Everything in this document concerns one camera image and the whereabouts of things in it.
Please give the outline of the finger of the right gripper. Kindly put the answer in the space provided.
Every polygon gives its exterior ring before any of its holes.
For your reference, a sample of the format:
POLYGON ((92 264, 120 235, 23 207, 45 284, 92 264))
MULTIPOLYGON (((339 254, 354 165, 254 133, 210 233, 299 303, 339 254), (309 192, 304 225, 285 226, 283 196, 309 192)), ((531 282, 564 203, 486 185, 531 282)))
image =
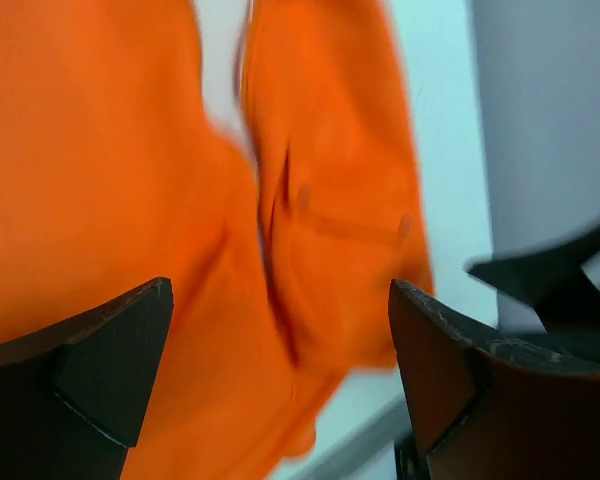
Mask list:
POLYGON ((507 333, 600 338, 600 287, 584 270, 598 254, 600 220, 556 243, 476 260, 467 272, 535 314, 533 324, 507 323, 507 333))

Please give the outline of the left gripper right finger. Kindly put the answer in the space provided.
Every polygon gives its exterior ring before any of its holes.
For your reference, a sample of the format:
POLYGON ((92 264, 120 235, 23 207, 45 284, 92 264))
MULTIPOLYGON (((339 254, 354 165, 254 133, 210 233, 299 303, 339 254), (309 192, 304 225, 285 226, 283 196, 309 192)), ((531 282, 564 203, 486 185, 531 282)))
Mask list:
POLYGON ((600 479, 600 363, 392 282, 389 318, 418 454, 434 479, 600 479))

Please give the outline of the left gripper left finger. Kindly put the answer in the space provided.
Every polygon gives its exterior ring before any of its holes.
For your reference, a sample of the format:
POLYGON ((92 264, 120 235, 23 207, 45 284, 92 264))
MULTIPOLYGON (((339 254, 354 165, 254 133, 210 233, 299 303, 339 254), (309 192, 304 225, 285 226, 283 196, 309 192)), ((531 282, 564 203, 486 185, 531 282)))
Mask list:
POLYGON ((155 278, 0 344, 0 479, 120 478, 173 308, 170 281, 155 278))

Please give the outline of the orange jacket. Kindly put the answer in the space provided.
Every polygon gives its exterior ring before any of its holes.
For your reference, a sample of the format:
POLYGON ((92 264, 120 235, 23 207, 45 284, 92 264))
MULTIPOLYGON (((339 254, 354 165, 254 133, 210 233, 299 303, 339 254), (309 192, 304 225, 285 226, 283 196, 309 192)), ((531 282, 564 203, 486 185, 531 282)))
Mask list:
POLYGON ((126 479, 261 479, 356 368, 393 368, 390 282, 430 289, 380 1, 258 1, 209 121, 186 1, 0 1, 0 343, 155 277, 175 311, 126 479))

